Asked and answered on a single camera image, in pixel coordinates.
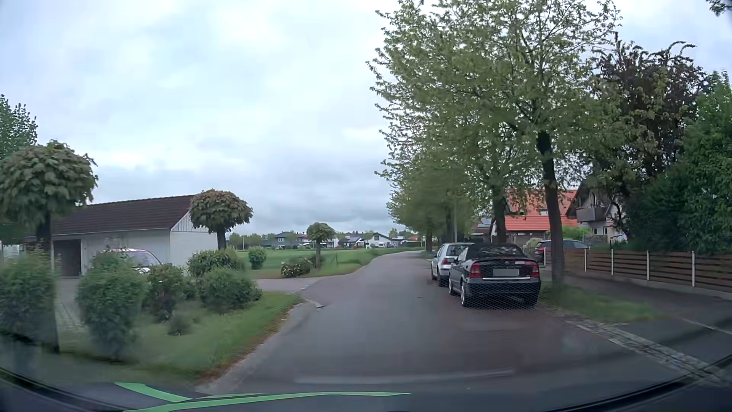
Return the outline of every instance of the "white garage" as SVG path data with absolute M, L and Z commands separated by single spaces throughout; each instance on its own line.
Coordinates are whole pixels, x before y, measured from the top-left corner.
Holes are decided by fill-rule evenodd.
M 216 249 L 216 234 L 194 229 L 193 195 L 97 203 L 51 223 L 61 275 L 86 273 L 94 255 L 114 248 L 146 249 L 163 263 L 185 265 L 197 251 Z M 35 241 L 27 237 L 26 242 Z

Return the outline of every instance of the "grass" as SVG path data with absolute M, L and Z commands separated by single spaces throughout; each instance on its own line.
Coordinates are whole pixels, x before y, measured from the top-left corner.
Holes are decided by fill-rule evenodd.
M 368 265 L 375 257 L 383 254 L 398 253 L 401 251 L 417 250 L 418 248 L 379 248 L 379 249 L 323 249 L 321 251 L 322 267 L 312 271 L 306 277 L 334 276 L 351 273 L 362 266 Z M 239 251 L 242 257 L 248 259 L 246 251 Z M 315 250 L 268 250 L 267 260 L 264 261 L 262 269 L 250 271 L 254 279 L 280 279 L 280 267 L 282 262 L 287 262 L 293 257 L 310 257 Z
M 125 362 L 95 358 L 85 331 L 61 331 L 62 354 L 38 352 L 36 376 L 56 385 L 130 381 L 193 386 L 220 374 L 262 343 L 279 329 L 288 310 L 298 302 L 296 295 L 265 292 L 249 308 L 223 315 L 207 311 L 198 302 L 184 302 L 177 310 L 198 321 L 191 333 L 168 335 L 167 323 L 153 323 L 144 316 Z M 0 366 L 14 369 L 10 355 L 11 350 L 0 350 Z
M 604 323 L 629 323 L 662 317 L 647 304 L 624 301 L 608 295 L 564 285 L 561 296 L 552 291 L 551 282 L 544 282 L 541 302 L 580 314 Z

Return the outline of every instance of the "sky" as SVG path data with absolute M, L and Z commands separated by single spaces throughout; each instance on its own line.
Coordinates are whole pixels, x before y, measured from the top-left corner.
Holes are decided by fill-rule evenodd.
M 732 67 L 703 0 L 616 0 L 621 37 Z M 0 93 L 97 162 L 95 202 L 233 191 L 239 233 L 388 232 L 386 123 L 365 61 L 396 0 L 0 0 Z

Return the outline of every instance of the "license plate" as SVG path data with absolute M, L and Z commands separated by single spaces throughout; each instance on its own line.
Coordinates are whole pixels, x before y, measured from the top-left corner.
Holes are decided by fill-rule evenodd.
M 518 276 L 518 269 L 493 269 L 493 277 Z

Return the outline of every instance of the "road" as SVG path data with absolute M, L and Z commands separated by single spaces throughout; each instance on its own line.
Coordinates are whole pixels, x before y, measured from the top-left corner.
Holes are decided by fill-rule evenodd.
M 679 376 L 541 307 L 463 308 L 415 253 L 323 278 L 302 296 L 323 307 L 298 308 L 289 327 L 209 393 L 490 391 L 546 408 Z

